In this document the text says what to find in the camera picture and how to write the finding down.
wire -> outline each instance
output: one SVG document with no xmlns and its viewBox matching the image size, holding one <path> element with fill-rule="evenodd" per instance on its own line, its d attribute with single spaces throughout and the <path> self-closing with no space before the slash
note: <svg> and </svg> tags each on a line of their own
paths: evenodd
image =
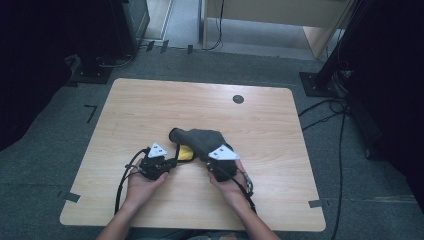
<svg viewBox="0 0 424 240">
<path fill-rule="evenodd" d="M 342 141 L 343 141 L 343 130 L 344 130 L 344 124 L 345 124 L 345 119 L 346 119 L 346 114 L 348 112 L 348 108 L 347 106 L 343 105 L 340 101 L 337 101 L 337 99 L 329 99 L 329 100 L 324 100 L 321 102 L 318 102 L 314 105 L 312 105 L 311 107 L 306 108 L 305 110 L 303 110 L 300 114 L 299 117 L 301 115 L 303 115 L 304 113 L 306 113 L 307 111 L 316 108 L 317 106 L 325 103 L 325 102 L 329 102 L 329 108 L 330 110 L 333 112 L 332 115 L 327 116 L 321 120 L 316 121 L 315 123 L 312 123 L 306 127 L 304 127 L 302 129 L 302 131 L 305 131 L 306 129 L 308 129 L 309 127 L 312 127 L 320 122 L 326 122 L 328 121 L 330 118 L 343 114 L 343 118 L 342 118 L 342 124 L 340 127 L 340 136 L 339 136 L 339 196 L 338 196 L 338 205 L 337 205 L 337 214 L 336 214 L 336 222 L 335 222 L 335 226 L 333 229 L 333 233 L 331 236 L 331 240 L 334 240 L 336 238 L 337 235 L 337 231 L 339 229 L 339 222 L 340 222 L 340 215 L 341 215 L 341 208 L 342 208 L 342 199 L 343 199 L 343 165 L 342 165 Z M 337 110 L 334 108 L 333 104 L 337 103 L 339 104 L 339 106 L 341 106 L 341 110 Z"/>
<path fill-rule="evenodd" d="M 142 152 L 144 152 L 146 154 L 147 151 L 148 151 L 147 149 L 142 149 L 138 153 L 136 153 L 134 155 L 134 157 L 131 159 L 128 166 L 131 166 L 133 164 L 134 160 L 138 157 L 138 155 L 140 155 Z M 115 214 L 119 210 L 119 202 L 121 200 L 122 186 L 124 185 L 125 179 L 127 179 L 127 173 L 130 169 L 131 169 L 131 167 L 127 167 L 125 169 L 124 175 L 122 175 L 121 182 L 119 183 L 119 187 L 118 187 L 118 191 L 116 192 L 116 199 L 115 199 Z"/>
<path fill-rule="evenodd" d="M 225 3 L 225 0 L 222 0 L 222 4 L 221 4 L 221 14 L 220 14 L 220 17 L 219 17 L 219 28 L 218 28 L 218 26 L 217 26 L 218 31 L 219 31 L 219 37 L 218 37 L 218 40 L 216 40 L 216 43 L 215 43 L 215 45 L 214 45 L 213 47 L 211 47 L 211 48 L 207 48 L 207 49 L 203 49 L 204 51 L 214 50 L 214 49 L 215 49 L 215 48 L 217 48 L 220 44 L 222 44 L 222 46 L 224 46 L 224 43 L 222 42 L 222 15 L 224 14 L 224 3 Z"/>
<path fill-rule="evenodd" d="M 328 120 L 330 120 L 332 117 L 335 117 L 335 116 L 340 115 L 340 114 L 342 114 L 342 113 L 333 113 L 333 114 L 332 114 L 332 115 L 330 115 L 330 116 L 327 116 L 327 117 L 325 117 L 325 118 L 323 118 L 323 119 L 321 119 L 321 120 L 318 120 L 318 121 L 316 121 L 316 122 L 314 122 L 314 123 L 312 123 L 312 124 L 310 124 L 310 125 L 308 125 L 308 126 L 306 126 L 306 127 L 302 128 L 302 132 L 303 132 L 303 131 L 305 131 L 306 129 L 310 128 L 310 127 L 313 127 L 313 126 L 317 125 L 318 123 L 327 122 L 327 121 L 328 121 Z"/>
<path fill-rule="evenodd" d="M 133 56 L 128 56 L 128 57 L 130 57 L 130 58 L 122 64 L 117 64 L 117 65 L 99 64 L 99 67 L 104 67 L 104 68 L 123 67 L 123 66 L 127 65 L 129 62 L 131 62 L 131 60 L 133 59 Z M 102 59 L 102 57 L 97 57 L 96 61 L 99 61 L 100 59 Z"/>
<path fill-rule="evenodd" d="M 333 229 L 333 234 L 331 235 L 331 240 L 334 240 L 337 235 L 337 231 L 339 229 L 340 222 L 340 213 L 342 210 L 342 197 L 343 197 L 343 166 L 342 166 L 342 139 L 343 139 L 343 129 L 344 122 L 346 118 L 346 112 L 343 113 L 342 126 L 340 128 L 340 137 L 339 137 L 339 199 L 337 206 L 337 215 L 336 215 L 336 223 Z"/>
<path fill-rule="evenodd" d="M 302 111 L 301 113 L 299 113 L 297 116 L 298 116 L 298 117 L 300 117 L 300 116 L 302 116 L 303 114 L 305 114 L 306 112 L 308 112 L 308 111 L 310 111 L 310 110 L 312 110 L 312 109 L 314 109 L 314 108 L 318 107 L 319 105 L 321 105 L 321 104 L 323 104 L 323 103 L 326 103 L 326 102 L 331 102 L 331 101 L 334 101 L 334 100 L 335 100 L 335 98 L 333 98 L 333 99 L 327 99 L 327 100 L 321 101 L 321 102 L 319 102 L 319 103 L 315 103 L 314 105 L 312 105 L 312 106 L 310 106 L 310 107 L 306 108 L 305 110 L 303 110 L 303 111 Z"/>
</svg>

black device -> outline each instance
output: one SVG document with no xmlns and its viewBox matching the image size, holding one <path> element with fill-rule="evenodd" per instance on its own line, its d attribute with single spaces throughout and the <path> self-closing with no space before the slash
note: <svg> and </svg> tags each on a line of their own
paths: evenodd
<svg viewBox="0 0 424 240">
<path fill-rule="evenodd" d="M 220 132 L 202 129 L 185 131 L 174 128 L 169 133 L 169 140 L 176 144 L 187 145 L 193 149 L 199 159 L 206 162 L 208 170 L 218 182 L 227 181 L 236 175 L 237 166 L 234 160 L 218 161 L 208 156 L 210 152 L 222 145 L 226 145 L 232 150 Z"/>
<path fill-rule="evenodd" d="M 88 0 L 73 3 L 80 72 L 100 77 L 116 60 L 135 57 L 150 22 L 146 0 Z"/>
<path fill-rule="evenodd" d="M 138 153 L 134 155 L 134 157 L 131 159 L 131 161 L 125 165 L 125 172 L 124 175 L 122 175 L 121 182 L 119 183 L 118 191 L 116 193 L 116 200 L 115 200 L 115 214 L 119 210 L 119 202 L 121 199 L 121 192 L 122 192 L 122 186 L 124 185 L 125 179 L 127 179 L 132 174 L 138 174 L 140 173 L 145 178 L 150 180 L 157 180 L 160 175 L 162 175 L 164 172 L 171 171 L 172 168 L 175 168 L 177 166 L 177 160 L 169 159 L 165 160 L 165 157 L 158 156 L 154 158 L 149 158 L 149 152 L 151 148 L 147 147 L 145 149 L 140 150 Z M 140 166 L 133 165 L 133 162 L 137 159 L 138 155 L 141 153 L 144 153 L 144 158 L 141 160 Z M 128 171 L 131 168 L 137 168 L 137 172 L 128 174 Z"/>
<path fill-rule="evenodd" d="M 138 172 L 141 173 L 141 175 L 143 175 L 145 178 L 155 181 L 164 172 L 169 172 L 172 168 L 177 166 L 177 159 L 165 159 L 164 156 L 150 158 L 149 152 L 150 148 L 147 148 L 147 154 L 141 160 L 140 166 L 137 166 Z"/>
</svg>

floor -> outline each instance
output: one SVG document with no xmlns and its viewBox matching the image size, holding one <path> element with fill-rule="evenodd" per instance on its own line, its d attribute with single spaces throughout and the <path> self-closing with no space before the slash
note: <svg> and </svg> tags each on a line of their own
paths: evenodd
<svg viewBox="0 0 424 240">
<path fill-rule="evenodd" d="M 146 32 L 145 43 L 155 40 L 156 45 L 161 45 L 164 40 L 169 40 L 168 47 L 187 48 L 188 45 L 193 45 L 194 49 L 202 49 L 199 37 L 202 21 L 199 19 L 199 0 L 150 0 L 148 6 L 152 20 Z M 208 19 L 207 26 L 207 48 L 211 48 L 219 36 L 216 19 Z M 326 61 L 337 44 L 339 31 L 318 60 Z M 152 36 L 152 32 L 157 32 L 156 36 Z M 302 26 L 228 19 L 222 21 L 222 43 L 214 51 L 315 60 Z"/>
</svg>

finger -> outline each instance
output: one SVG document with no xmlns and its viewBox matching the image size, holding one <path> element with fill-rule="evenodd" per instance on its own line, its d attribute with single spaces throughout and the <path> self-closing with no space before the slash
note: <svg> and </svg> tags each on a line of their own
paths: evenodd
<svg viewBox="0 0 424 240">
<path fill-rule="evenodd" d="M 137 161 L 137 163 L 135 164 L 135 166 L 140 166 L 140 164 L 141 164 L 141 158 L 140 159 L 138 159 L 138 161 Z M 137 172 L 138 171 L 138 169 L 137 168 L 132 168 L 131 169 L 131 171 L 130 171 L 130 173 L 134 173 L 134 172 Z"/>
<path fill-rule="evenodd" d="M 240 160 L 236 160 L 236 166 L 240 171 L 246 172 L 246 170 L 244 170 L 243 164 L 241 164 Z"/>
<path fill-rule="evenodd" d="M 215 176 L 214 176 L 211 172 L 209 172 L 209 171 L 208 171 L 208 176 L 209 176 L 209 181 L 210 181 L 213 185 L 215 185 L 215 186 L 216 186 L 216 184 L 218 183 L 218 181 L 216 181 Z"/>
</svg>

table top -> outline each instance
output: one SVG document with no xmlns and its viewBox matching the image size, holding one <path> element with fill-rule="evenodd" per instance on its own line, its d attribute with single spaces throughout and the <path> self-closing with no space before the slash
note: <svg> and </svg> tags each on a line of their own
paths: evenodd
<svg viewBox="0 0 424 240">
<path fill-rule="evenodd" d="M 244 98 L 237 104 L 235 95 Z M 325 220 L 292 93 L 285 88 L 117 79 L 94 130 L 60 216 L 65 225 L 105 226 L 112 219 L 125 165 L 178 127 L 220 131 L 254 184 L 258 215 L 275 231 L 322 231 Z M 126 184 L 121 203 L 126 195 Z M 179 164 L 135 218 L 133 226 L 240 230 L 243 226 L 209 183 L 199 159 Z"/>
</svg>

